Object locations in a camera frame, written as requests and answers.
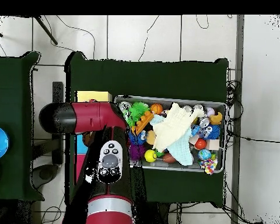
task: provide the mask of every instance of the purple toy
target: purple toy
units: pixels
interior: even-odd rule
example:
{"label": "purple toy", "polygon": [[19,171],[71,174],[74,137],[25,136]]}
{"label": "purple toy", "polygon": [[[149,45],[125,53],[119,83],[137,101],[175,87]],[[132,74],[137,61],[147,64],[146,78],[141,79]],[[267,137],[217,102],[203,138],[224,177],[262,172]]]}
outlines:
{"label": "purple toy", "polygon": [[131,146],[129,147],[129,158],[131,160],[140,160],[145,151],[146,150],[143,145],[135,145],[131,143]]}

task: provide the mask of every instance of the yellow block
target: yellow block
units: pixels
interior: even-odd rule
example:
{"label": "yellow block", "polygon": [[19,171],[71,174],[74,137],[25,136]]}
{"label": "yellow block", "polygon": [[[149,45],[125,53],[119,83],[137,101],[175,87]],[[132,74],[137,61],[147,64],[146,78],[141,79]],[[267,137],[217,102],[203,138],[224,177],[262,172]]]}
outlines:
{"label": "yellow block", "polygon": [[78,91],[78,102],[89,102],[89,100],[97,100],[98,102],[112,102],[112,95],[109,92],[100,91]]}

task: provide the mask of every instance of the orange ball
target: orange ball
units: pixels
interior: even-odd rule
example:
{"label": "orange ball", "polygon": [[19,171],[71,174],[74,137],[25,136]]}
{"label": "orange ball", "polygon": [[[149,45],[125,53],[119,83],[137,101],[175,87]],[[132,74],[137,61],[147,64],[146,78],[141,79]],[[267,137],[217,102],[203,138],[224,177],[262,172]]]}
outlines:
{"label": "orange ball", "polygon": [[151,112],[154,112],[154,114],[161,114],[161,112],[163,111],[163,107],[159,103],[154,103],[151,105],[150,110]]}
{"label": "orange ball", "polygon": [[206,143],[206,141],[205,140],[203,140],[202,138],[199,138],[198,140],[197,140],[197,142],[195,143],[195,147],[197,148],[197,149],[204,149],[205,147],[207,146],[207,143]]}

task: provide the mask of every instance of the yellow ball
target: yellow ball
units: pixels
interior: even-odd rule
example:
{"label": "yellow ball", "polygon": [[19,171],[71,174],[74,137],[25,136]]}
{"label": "yellow ball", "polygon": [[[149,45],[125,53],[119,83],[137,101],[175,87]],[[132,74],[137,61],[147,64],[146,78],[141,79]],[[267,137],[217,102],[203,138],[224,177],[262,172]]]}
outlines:
{"label": "yellow ball", "polygon": [[147,162],[154,162],[156,160],[156,152],[149,149],[145,152],[144,158]]}

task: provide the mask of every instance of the red ball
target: red ball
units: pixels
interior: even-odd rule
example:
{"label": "red ball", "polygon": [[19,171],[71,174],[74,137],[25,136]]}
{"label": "red ball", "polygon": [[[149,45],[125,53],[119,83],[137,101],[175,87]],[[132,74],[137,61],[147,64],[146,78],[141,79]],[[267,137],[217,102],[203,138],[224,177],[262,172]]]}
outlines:
{"label": "red ball", "polygon": [[203,140],[202,138],[199,138],[198,140],[197,140],[197,142],[195,143],[195,147],[197,148],[197,149],[204,149],[205,147],[207,146],[207,143],[206,143],[206,141],[205,140]]}

